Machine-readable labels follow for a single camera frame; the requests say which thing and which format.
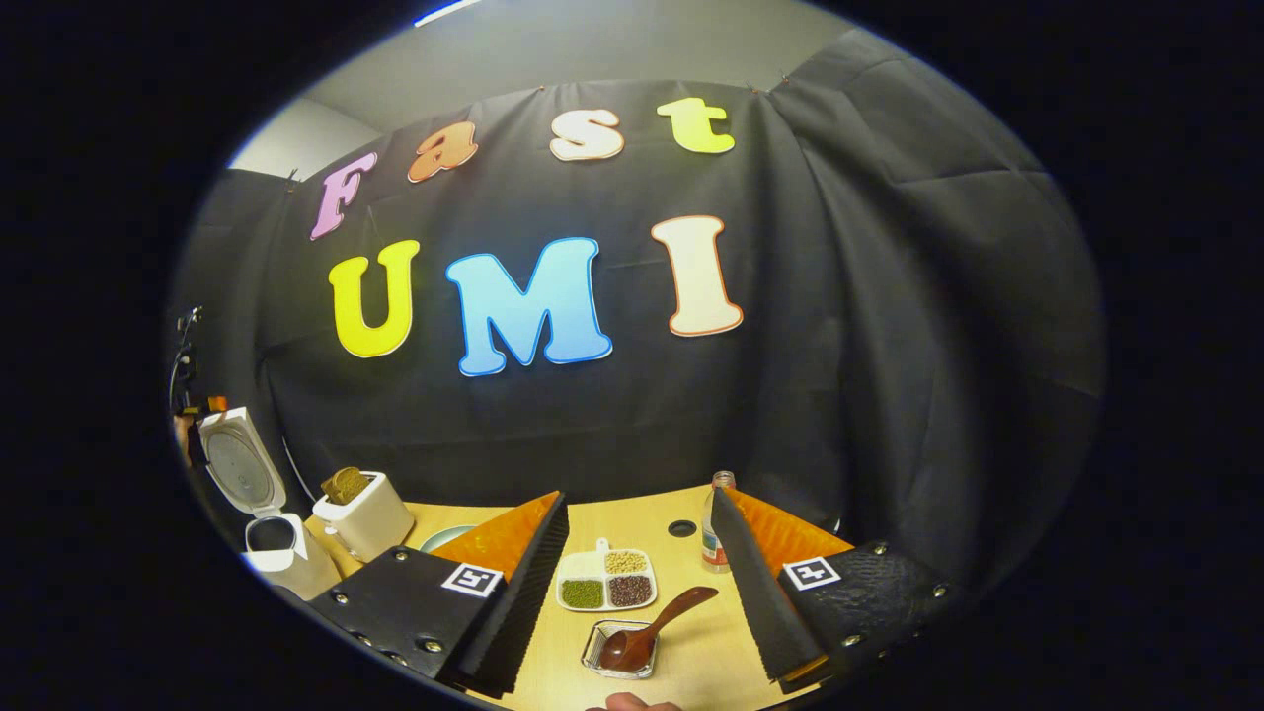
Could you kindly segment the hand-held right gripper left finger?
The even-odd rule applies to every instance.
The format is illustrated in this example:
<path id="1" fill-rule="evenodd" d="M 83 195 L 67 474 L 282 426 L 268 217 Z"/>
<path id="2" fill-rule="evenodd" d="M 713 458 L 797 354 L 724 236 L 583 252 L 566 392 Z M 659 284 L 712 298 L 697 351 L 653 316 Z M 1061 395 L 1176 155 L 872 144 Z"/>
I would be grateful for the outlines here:
<path id="1" fill-rule="evenodd" d="M 495 700 L 520 665 L 569 534 L 551 492 L 456 536 L 397 545 L 308 601 L 312 617 L 413 676 Z"/>

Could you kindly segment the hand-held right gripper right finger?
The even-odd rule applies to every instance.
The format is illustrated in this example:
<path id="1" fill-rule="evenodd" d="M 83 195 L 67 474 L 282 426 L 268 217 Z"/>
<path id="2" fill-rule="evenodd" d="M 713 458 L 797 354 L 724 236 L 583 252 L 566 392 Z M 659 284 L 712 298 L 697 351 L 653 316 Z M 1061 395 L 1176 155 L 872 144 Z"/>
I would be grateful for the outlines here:
<path id="1" fill-rule="evenodd" d="M 763 671 L 784 692 L 871 673 L 967 601 L 967 590 L 889 540 L 858 547 L 739 490 L 710 521 Z"/>

